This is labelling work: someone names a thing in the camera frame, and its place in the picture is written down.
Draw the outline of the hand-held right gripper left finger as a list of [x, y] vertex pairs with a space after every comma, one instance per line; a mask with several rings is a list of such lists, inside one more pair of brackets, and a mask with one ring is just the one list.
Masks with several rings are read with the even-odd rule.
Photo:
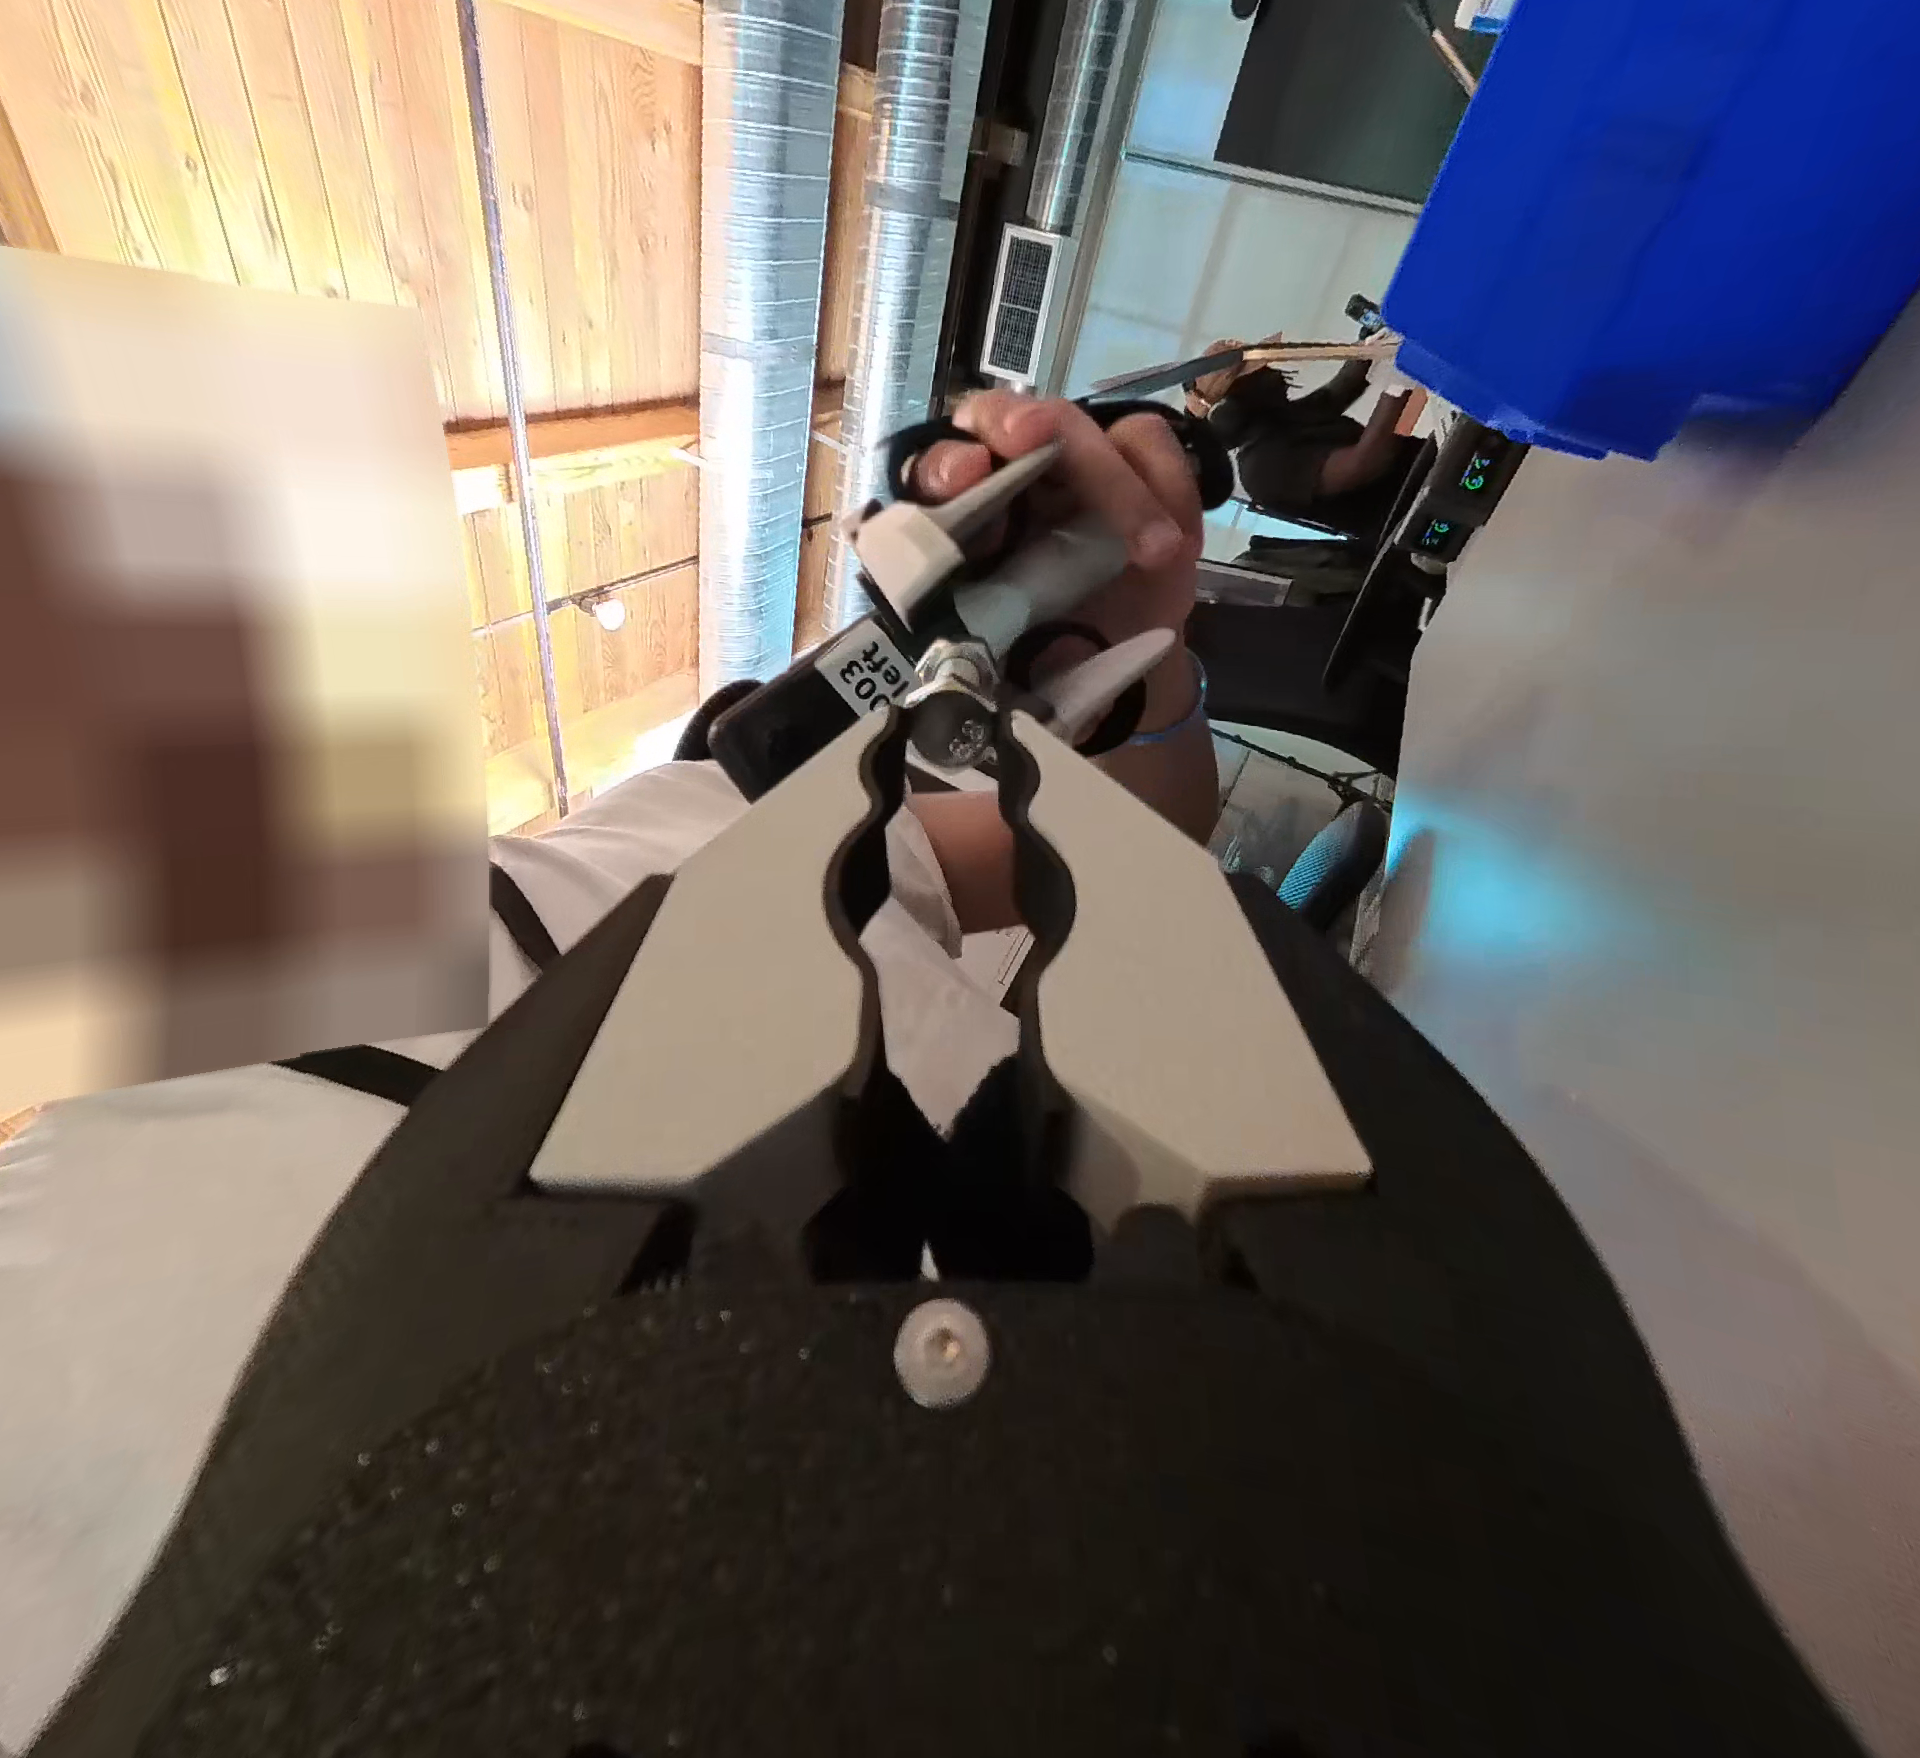
[[899, 713], [859, 717], [666, 884], [533, 1158], [561, 1194], [813, 1216], [880, 1066], [863, 930], [893, 882]]

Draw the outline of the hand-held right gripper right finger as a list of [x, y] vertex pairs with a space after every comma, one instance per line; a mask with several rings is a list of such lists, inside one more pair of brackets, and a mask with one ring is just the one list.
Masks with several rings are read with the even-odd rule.
[[1037, 939], [1022, 1098], [1092, 1216], [1355, 1191], [1374, 1162], [1209, 853], [1057, 739], [1000, 725], [1015, 893]]

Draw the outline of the blue plastic bin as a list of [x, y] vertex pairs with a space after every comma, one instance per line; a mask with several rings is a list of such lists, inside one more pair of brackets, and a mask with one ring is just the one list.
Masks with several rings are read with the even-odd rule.
[[1916, 296], [1919, 0], [1516, 0], [1383, 297], [1515, 441], [1788, 445]]

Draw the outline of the person's left hand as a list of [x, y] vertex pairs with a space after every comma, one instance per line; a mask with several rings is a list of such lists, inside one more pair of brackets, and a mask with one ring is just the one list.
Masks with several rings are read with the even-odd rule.
[[991, 390], [962, 401], [954, 426], [956, 434], [902, 464], [906, 492], [929, 507], [971, 492], [1022, 456], [1051, 452], [1044, 475], [969, 549], [998, 551], [1006, 540], [1022, 549], [1059, 528], [1097, 524], [1125, 546], [1127, 562], [1067, 618], [1105, 642], [1187, 624], [1204, 510], [1189, 452], [1165, 418], [1132, 412], [1104, 426], [1066, 398]]

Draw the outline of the blue wristband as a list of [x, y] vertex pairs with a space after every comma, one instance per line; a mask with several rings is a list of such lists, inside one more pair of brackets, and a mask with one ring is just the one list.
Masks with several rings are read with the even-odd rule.
[[1187, 735], [1195, 725], [1204, 725], [1209, 720], [1209, 674], [1203, 660], [1187, 650], [1182, 654], [1187, 689], [1191, 691], [1182, 712], [1172, 721], [1143, 728], [1139, 725], [1130, 735], [1127, 748], [1157, 748], [1170, 739]]

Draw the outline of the white ceiling vent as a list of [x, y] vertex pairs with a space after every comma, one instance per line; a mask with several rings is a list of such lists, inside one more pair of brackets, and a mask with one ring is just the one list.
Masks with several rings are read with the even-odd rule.
[[1022, 387], [1040, 385], [1057, 334], [1072, 260], [1069, 235], [1026, 223], [1002, 229], [977, 360], [983, 377]]

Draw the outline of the metal conduit pipe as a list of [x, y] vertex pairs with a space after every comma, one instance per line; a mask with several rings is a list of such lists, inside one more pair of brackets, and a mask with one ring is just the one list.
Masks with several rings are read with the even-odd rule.
[[461, 51], [472, 170], [483, 211], [484, 250], [492, 300], [492, 327], [508, 437], [508, 466], [512, 473], [522, 554], [531, 588], [531, 624], [534, 632], [541, 678], [541, 715], [554, 787], [552, 807], [559, 819], [570, 819], [573, 811], [573, 789], [567, 765], [557, 660], [552, 630], [554, 600], [548, 591], [541, 544], [540, 484], [531, 447], [531, 421], [524, 401], [512, 282], [500, 214], [500, 192], [492, 147], [492, 113], [487, 90], [478, 0], [453, 0], [453, 12]]

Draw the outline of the silver air duct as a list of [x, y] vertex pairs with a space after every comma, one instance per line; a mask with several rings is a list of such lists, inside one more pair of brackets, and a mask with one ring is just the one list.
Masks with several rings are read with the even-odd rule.
[[832, 516], [884, 492], [880, 445], [927, 414], [994, 0], [883, 0]]
[[844, 0], [703, 0], [700, 682], [793, 656]]
[[1067, 0], [1036, 147], [1028, 221], [1072, 237], [1139, 0]]

